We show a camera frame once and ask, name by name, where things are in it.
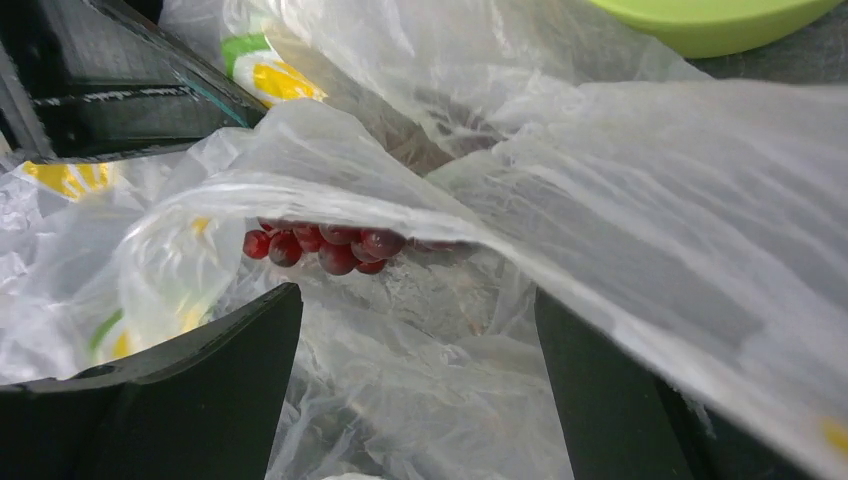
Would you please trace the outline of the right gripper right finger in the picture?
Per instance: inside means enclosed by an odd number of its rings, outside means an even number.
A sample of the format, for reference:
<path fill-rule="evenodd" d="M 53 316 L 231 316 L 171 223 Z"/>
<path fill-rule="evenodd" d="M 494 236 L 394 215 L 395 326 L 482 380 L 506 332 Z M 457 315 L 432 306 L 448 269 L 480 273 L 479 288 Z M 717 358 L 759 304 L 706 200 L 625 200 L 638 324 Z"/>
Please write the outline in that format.
<path fill-rule="evenodd" d="M 538 291 L 535 321 L 577 479 L 805 479 Z"/>

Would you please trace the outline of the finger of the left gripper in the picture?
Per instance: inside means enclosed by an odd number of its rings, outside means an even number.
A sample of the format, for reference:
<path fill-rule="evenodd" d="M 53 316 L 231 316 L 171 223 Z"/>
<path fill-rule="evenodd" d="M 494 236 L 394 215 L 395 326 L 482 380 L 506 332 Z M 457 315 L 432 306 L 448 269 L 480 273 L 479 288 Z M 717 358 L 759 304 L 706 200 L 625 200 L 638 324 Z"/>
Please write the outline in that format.
<path fill-rule="evenodd" d="M 93 164 L 187 149 L 265 107 L 159 25 L 159 1 L 1 5 L 1 161 Z"/>

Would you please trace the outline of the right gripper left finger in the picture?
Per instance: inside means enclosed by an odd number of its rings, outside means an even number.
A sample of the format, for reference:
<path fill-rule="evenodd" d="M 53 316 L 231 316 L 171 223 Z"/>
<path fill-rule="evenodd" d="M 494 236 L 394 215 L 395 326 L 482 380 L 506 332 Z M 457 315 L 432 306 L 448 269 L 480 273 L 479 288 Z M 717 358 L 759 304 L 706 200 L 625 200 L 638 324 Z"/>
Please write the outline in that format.
<path fill-rule="evenodd" d="M 5 479 L 261 479 L 300 334 L 300 289 L 67 380 L 1 389 Z"/>

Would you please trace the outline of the dark red grapes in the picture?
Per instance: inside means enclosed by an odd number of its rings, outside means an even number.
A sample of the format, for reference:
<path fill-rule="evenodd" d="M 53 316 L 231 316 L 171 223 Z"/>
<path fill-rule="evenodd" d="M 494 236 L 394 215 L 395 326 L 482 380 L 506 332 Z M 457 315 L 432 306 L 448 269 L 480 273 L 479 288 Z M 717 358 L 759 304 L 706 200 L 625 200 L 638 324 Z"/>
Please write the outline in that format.
<path fill-rule="evenodd" d="M 452 250 L 457 242 L 407 238 L 393 230 L 317 224 L 259 217 L 258 227 L 245 233 L 243 254 L 267 259 L 281 268 L 296 266 L 315 255 L 328 274 L 344 276 L 353 271 L 380 273 L 404 249 L 425 252 Z"/>

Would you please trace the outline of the clear plastic bag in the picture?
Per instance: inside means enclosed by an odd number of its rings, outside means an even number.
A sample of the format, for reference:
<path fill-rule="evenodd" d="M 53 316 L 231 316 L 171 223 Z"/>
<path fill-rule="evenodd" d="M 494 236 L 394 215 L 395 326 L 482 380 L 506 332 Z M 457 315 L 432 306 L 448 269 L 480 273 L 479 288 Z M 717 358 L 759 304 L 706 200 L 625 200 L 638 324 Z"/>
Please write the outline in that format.
<path fill-rule="evenodd" d="M 1 243 L 1 379 L 233 305 L 251 213 L 478 246 L 805 467 L 847 475 L 847 89 L 718 80 L 584 1 L 169 1 L 292 46 L 324 102 L 212 134 L 155 191 Z"/>

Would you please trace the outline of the green plastic tray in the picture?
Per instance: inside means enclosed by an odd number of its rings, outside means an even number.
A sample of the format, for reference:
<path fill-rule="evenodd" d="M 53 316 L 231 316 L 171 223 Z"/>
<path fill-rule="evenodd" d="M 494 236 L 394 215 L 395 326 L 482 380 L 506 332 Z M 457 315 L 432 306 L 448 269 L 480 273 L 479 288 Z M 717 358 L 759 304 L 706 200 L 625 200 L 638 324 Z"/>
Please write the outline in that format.
<path fill-rule="evenodd" d="M 623 24 L 687 59 L 714 58 L 780 40 L 839 0 L 593 0 Z"/>

